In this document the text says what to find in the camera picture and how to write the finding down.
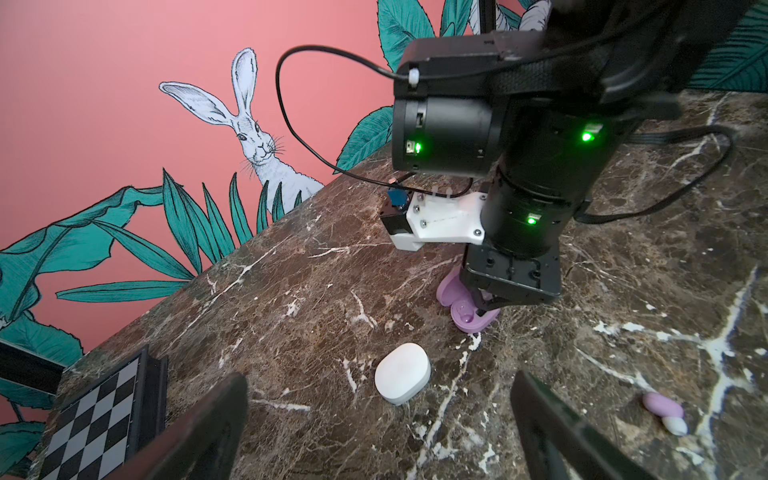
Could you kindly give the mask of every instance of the marble table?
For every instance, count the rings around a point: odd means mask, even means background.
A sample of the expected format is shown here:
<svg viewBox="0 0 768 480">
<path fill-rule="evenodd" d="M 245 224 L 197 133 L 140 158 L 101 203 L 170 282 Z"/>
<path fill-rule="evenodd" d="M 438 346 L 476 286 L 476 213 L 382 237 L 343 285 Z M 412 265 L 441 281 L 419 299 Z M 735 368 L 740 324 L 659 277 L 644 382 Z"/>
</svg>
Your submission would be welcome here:
<svg viewBox="0 0 768 480">
<path fill-rule="evenodd" d="M 527 369 L 659 478 L 768 478 L 768 97 L 682 99 L 683 120 L 644 129 L 732 125 L 736 160 L 652 217 L 571 223 L 551 306 L 462 333 L 435 301 L 462 247 L 395 250 L 384 192 L 340 177 L 72 366 L 58 399 L 149 343 L 170 357 L 169 424 L 228 372 L 247 377 L 234 479 L 527 478 L 509 402 Z M 711 137 L 622 147 L 591 211 L 648 205 L 718 150 Z M 387 148 L 357 169 L 387 178 Z M 424 347 L 432 379 L 395 407 L 373 376 L 405 342 Z M 644 389 L 681 402 L 691 434 L 667 433 Z"/>
</svg>

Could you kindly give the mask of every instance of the leaf illustration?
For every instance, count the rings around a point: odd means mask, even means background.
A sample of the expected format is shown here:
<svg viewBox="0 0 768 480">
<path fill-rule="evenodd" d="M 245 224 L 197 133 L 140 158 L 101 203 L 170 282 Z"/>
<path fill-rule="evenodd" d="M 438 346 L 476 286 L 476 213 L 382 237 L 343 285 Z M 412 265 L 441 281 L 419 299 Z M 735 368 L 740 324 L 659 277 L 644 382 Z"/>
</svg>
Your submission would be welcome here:
<svg viewBox="0 0 768 480">
<path fill-rule="evenodd" d="M 515 30 L 520 28 L 520 18 L 521 18 L 520 15 L 514 13 L 509 8 L 506 8 L 504 5 L 497 5 L 497 6 L 498 6 L 498 9 L 501 10 L 502 15 L 504 15 L 507 18 L 507 23 L 509 23 L 510 27 L 512 27 Z"/>
<path fill-rule="evenodd" d="M 283 211 L 283 182 L 280 182 L 277 184 L 275 199 L 272 202 L 272 223 L 277 222 L 283 217 L 285 217 L 285 212 Z"/>
<path fill-rule="evenodd" d="M 248 226 L 248 219 L 245 216 L 243 202 L 240 201 L 240 194 L 237 192 L 237 172 L 232 175 L 230 182 L 230 211 L 232 213 L 232 224 L 235 226 L 235 233 L 240 245 L 253 238 L 253 233 Z"/>
<path fill-rule="evenodd" d="M 80 340 L 64 330 L 35 322 L 29 311 L 0 331 L 0 340 L 63 366 L 70 366 L 83 356 Z M 52 395 L 3 379 L 0 379 L 0 395 L 20 406 L 50 409 L 53 405 Z"/>
<path fill-rule="evenodd" d="M 57 292 L 56 298 L 87 303 L 133 302 L 169 296 L 186 284 L 161 280 L 103 283 Z"/>
<path fill-rule="evenodd" d="M 208 219 L 210 220 L 210 228 L 214 234 L 216 245 L 219 247 L 222 257 L 226 257 L 233 251 L 235 251 L 235 243 L 232 241 L 232 234 L 230 229 L 224 223 L 224 219 L 221 216 L 219 207 L 214 202 L 212 196 L 208 193 L 208 189 L 203 184 L 203 195 L 205 195 L 205 208 L 208 211 Z"/>
<path fill-rule="evenodd" d="M 40 273 L 88 270 L 110 256 L 113 238 L 93 221 L 124 227 L 139 205 L 162 204 L 160 187 L 124 187 L 72 217 L 54 222 L 0 251 L 0 319 L 12 322 L 40 300 Z"/>
<path fill-rule="evenodd" d="M 200 205 L 187 193 L 187 191 L 179 184 L 174 184 L 176 191 L 181 195 L 181 199 L 184 201 L 184 206 L 187 208 L 187 212 L 190 214 L 190 220 L 192 220 L 192 227 L 194 228 L 194 234 L 197 238 L 197 244 L 200 250 L 205 253 L 211 263 L 216 263 L 221 260 L 221 253 L 219 252 L 218 245 L 216 245 L 216 239 L 214 238 L 214 231 L 211 230 L 210 221 L 205 216 L 203 209 Z"/>
<path fill-rule="evenodd" d="M 43 422 L 16 422 L 0 425 L 0 475 L 32 453 L 45 430 Z"/>
<path fill-rule="evenodd" d="M 392 71 L 411 40 L 434 36 L 435 29 L 417 0 L 379 0 L 379 39 Z"/>
<path fill-rule="evenodd" d="M 269 224 L 266 221 L 266 196 L 267 191 L 270 186 L 270 181 L 267 180 L 264 182 L 264 185 L 261 187 L 261 195 L 259 195 L 259 211 L 257 211 L 257 221 L 256 221 L 256 235 L 262 232 L 265 228 L 269 226 Z"/>
<path fill-rule="evenodd" d="M 445 0 L 440 19 L 440 36 L 464 35 L 472 0 Z"/>
<path fill-rule="evenodd" d="M 203 265 L 200 262 L 200 251 L 190 212 L 187 211 L 184 199 L 176 189 L 176 182 L 165 169 L 163 169 L 163 206 L 170 232 L 181 247 L 181 251 L 190 259 L 195 271 L 202 273 Z"/>
<path fill-rule="evenodd" d="M 730 37 L 710 50 L 688 86 L 768 91 L 768 0 L 757 2 Z"/>
<path fill-rule="evenodd" d="M 114 237 L 115 240 L 120 242 L 120 245 L 125 247 L 126 250 L 134 254 L 136 258 L 144 262 L 144 264 L 151 269 L 157 270 L 160 273 L 165 273 L 173 278 L 181 278 L 185 280 L 192 280 L 194 278 L 194 275 L 184 268 L 184 265 L 179 263 L 178 260 L 170 255 L 170 253 L 157 245 L 116 225 L 100 222 L 98 220 L 94 220 L 94 223 Z"/>
<path fill-rule="evenodd" d="M 383 147 L 391 134 L 392 107 L 381 107 L 367 114 L 349 134 L 336 166 L 349 170 Z"/>
</svg>

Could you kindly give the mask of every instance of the white cable clip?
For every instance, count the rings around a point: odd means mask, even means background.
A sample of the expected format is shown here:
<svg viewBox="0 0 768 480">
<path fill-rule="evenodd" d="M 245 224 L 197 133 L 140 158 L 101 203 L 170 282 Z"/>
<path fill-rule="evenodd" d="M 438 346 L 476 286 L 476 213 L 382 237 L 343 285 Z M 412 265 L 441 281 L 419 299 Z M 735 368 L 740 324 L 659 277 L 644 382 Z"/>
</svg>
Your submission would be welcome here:
<svg viewBox="0 0 768 480">
<path fill-rule="evenodd" d="M 408 85 L 410 85 L 411 88 L 416 88 L 418 84 L 419 84 L 419 69 L 411 68 L 410 70 L 408 70 Z"/>
</svg>

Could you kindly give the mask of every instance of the black and white checkered board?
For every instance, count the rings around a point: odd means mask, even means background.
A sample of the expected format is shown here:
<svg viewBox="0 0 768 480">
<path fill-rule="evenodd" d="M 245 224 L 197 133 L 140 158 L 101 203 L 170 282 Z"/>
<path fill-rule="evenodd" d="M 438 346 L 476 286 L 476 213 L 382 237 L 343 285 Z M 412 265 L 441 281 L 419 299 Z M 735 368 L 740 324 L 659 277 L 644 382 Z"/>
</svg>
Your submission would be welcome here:
<svg viewBox="0 0 768 480">
<path fill-rule="evenodd" d="M 61 413 L 59 429 L 45 451 L 41 480 L 100 480 L 123 464 L 140 358 Z"/>
</svg>

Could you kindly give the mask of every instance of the rabbit head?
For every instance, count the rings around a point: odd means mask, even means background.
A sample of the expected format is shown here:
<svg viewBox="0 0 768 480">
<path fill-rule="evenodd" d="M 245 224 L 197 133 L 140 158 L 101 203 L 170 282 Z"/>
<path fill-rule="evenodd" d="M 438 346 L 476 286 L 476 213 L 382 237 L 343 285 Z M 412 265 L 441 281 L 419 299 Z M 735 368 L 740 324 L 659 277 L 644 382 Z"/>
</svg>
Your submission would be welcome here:
<svg viewBox="0 0 768 480">
<path fill-rule="evenodd" d="M 202 121 L 212 125 L 227 125 L 235 130 L 243 146 L 243 154 L 256 169 L 275 159 L 277 152 L 275 140 L 259 127 L 250 112 L 257 73 L 256 54 L 253 50 L 246 48 L 238 53 L 232 62 L 237 115 L 231 114 L 214 95 L 192 84 L 165 81 L 160 84 L 160 90 L 178 100 Z"/>
</svg>

